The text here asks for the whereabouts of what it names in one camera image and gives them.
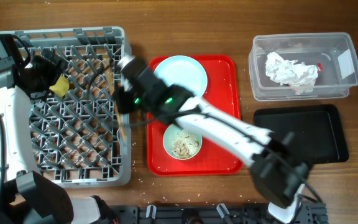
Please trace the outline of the grey dishwasher rack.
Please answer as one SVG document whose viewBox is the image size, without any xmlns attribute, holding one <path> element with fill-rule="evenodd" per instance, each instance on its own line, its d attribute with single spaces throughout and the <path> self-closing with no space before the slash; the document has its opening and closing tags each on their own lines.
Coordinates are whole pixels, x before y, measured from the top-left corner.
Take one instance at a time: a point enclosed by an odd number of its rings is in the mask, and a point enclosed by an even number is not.
<svg viewBox="0 0 358 224">
<path fill-rule="evenodd" d="M 11 34 L 23 59 L 49 49 L 68 61 L 62 74 L 70 83 L 60 98 L 52 91 L 30 99 L 30 142 L 38 171 L 65 188 L 111 187 L 131 174 L 129 118 L 117 122 L 112 92 L 124 82 L 118 61 L 131 53 L 121 27 L 0 31 Z"/>
</svg>

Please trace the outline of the white napkin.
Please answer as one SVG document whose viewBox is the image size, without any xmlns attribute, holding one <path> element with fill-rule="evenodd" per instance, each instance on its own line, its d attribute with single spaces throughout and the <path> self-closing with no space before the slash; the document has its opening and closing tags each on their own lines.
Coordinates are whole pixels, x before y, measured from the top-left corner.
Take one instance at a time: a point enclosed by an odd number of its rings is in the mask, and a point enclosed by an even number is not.
<svg viewBox="0 0 358 224">
<path fill-rule="evenodd" d="M 313 91 L 318 72 L 317 65 L 306 65 L 298 60 L 285 60 L 276 52 L 267 55 L 265 74 L 269 79 L 280 85 L 295 87 L 296 95 L 311 93 Z"/>
</svg>

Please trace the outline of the wooden chopstick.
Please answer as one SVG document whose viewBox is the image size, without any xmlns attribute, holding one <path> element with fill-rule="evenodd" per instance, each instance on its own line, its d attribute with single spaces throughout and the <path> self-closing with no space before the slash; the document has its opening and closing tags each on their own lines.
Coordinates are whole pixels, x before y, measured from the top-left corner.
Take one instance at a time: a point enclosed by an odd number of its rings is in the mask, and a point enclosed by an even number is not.
<svg viewBox="0 0 358 224">
<path fill-rule="evenodd" d="M 116 118 L 117 118 L 117 122 L 119 125 L 119 130 L 121 132 L 121 136 L 122 136 L 123 140 L 126 140 L 126 134 L 125 134 L 125 129 L 124 129 L 124 126 L 122 123 L 121 115 L 119 113 L 117 113 Z"/>
</svg>

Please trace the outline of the yellow plastic cup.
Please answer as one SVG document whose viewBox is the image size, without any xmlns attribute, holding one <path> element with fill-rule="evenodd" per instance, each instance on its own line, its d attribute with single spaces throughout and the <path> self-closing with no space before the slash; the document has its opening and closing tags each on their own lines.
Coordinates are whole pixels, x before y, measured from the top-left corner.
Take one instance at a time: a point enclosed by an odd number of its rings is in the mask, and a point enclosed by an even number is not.
<svg viewBox="0 0 358 224">
<path fill-rule="evenodd" d="M 67 94 L 69 89 L 70 83 L 64 76 L 60 76 L 57 82 L 49 87 L 49 90 L 51 90 L 55 95 L 59 96 L 60 98 L 63 98 Z"/>
</svg>

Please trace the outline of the clear plastic bin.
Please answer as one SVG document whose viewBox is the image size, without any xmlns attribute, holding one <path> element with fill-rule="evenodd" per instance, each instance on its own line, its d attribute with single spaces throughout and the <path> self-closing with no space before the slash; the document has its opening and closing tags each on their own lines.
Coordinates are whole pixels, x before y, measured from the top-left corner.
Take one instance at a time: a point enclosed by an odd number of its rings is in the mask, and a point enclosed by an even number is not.
<svg viewBox="0 0 358 224">
<path fill-rule="evenodd" d="M 295 87 L 271 81 L 265 74 L 271 52 L 306 65 L 321 63 L 313 91 L 296 95 Z M 358 85 L 358 59 L 350 35 L 344 32 L 257 35 L 249 54 L 249 75 L 257 101 L 345 98 Z"/>
</svg>

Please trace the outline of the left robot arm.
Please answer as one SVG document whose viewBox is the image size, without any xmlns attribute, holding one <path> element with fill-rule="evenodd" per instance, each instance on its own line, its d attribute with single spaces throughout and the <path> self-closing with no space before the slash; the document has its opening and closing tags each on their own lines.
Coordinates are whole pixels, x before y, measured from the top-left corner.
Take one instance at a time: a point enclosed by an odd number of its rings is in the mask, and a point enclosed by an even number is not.
<svg viewBox="0 0 358 224">
<path fill-rule="evenodd" d="M 0 47 L 0 223 L 119 221 L 99 197 L 72 201 L 37 170 L 30 95 L 56 84 L 63 65 L 56 55 L 23 59 L 16 47 Z"/>
</svg>

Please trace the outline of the red snack wrapper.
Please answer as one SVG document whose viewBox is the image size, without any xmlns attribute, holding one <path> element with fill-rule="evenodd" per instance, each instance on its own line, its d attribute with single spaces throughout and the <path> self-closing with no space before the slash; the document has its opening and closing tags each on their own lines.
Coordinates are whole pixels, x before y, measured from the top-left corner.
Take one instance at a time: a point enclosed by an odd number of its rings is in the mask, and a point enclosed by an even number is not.
<svg viewBox="0 0 358 224">
<path fill-rule="evenodd" d="M 321 72 L 323 70 L 323 66 L 321 63 L 318 63 L 316 66 L 317 66 L 319 72 Z"/>
</svg>

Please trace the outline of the red plastic tray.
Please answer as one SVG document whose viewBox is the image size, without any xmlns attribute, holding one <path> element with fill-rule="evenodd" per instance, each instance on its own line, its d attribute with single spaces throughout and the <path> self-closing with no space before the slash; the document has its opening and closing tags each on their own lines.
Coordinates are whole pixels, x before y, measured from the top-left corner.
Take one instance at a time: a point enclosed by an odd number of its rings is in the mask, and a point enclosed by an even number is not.
<svg viewBox="0 0 358 224">
<path fill-rule="evenodd" d="M 194 55 L 206 70 L 208 86 L 204 99 L 216 108 L 241 118 L 237 90 L 236 66 L 226 55 Z M 178 160 L 163 146 L 167 126 L 156 122 L 147 125 L 147 164 L 159 176 L 231 175 L 242 169 L 243 163 L 215 143 L 202 139 L 201 149 L 194 157 Z"/>
</svg>

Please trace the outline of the green bowl with food scraps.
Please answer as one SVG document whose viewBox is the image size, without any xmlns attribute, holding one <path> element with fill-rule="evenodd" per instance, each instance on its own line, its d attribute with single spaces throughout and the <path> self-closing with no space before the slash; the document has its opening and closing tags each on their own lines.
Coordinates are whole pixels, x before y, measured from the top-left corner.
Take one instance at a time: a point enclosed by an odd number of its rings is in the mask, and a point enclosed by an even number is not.
<svg viewBox="0 0 358 224">
<path fill-rule="evenodd" d="M 177 160 L 188 160 L 199 153 L 203 143 L 200 134 L 195 134 L 171 124 L 163 134 L 163 147 L 167 154 Z"/>
</svg>

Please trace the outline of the light blue plate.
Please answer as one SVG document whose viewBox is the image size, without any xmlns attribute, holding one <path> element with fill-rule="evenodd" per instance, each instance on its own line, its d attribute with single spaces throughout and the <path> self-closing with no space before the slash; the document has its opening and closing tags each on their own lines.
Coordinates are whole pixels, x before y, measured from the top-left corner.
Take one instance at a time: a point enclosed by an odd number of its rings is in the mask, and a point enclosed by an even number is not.
<svg viewBox="0 0 358 224">
<path fill-rule="evenodd" d="M 208 86 L 208 76 L 204 67 L 195 59 L 176 55 L 162 60 L 154 70 L 167 86 L 180 85 L 203 96 Z"/>
</svg>

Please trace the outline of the black plastic bin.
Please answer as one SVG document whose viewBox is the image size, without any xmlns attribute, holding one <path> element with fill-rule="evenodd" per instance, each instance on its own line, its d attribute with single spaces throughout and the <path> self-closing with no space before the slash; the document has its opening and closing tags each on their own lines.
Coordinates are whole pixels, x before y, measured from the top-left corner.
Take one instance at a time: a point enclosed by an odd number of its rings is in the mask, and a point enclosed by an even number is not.
<svg viewBox="0 0 358 224">
<path fill-rule="evenodd" d="M 346 162 L 349 150 L 338 109 L 331 104 L 259 109 L 254 124 L 282 142 L 294 134 L 290 152 L 310 164 Z"/>
</svg>

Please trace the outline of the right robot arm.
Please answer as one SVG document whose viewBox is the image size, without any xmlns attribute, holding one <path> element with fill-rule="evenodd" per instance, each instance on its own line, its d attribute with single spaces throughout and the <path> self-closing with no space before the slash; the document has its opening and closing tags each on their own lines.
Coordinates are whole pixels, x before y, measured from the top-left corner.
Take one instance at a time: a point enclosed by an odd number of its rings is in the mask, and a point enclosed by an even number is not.
<svg viewBox="0 0 358 224">
<path fill-rule="evenodd" d="M 245 123 L 188 88 L 161 80 L 119 87 L 112 97 L 121 113 L 144 110 L 163 124 L 200 134 L 233 154 L 249 167 L 255 188 L 269 201 L 269 214 L 282 223 L 295 219 L 311 166 L 292 154 L 287 143 L 274 139 L 271 130 Z"/>
</svg>

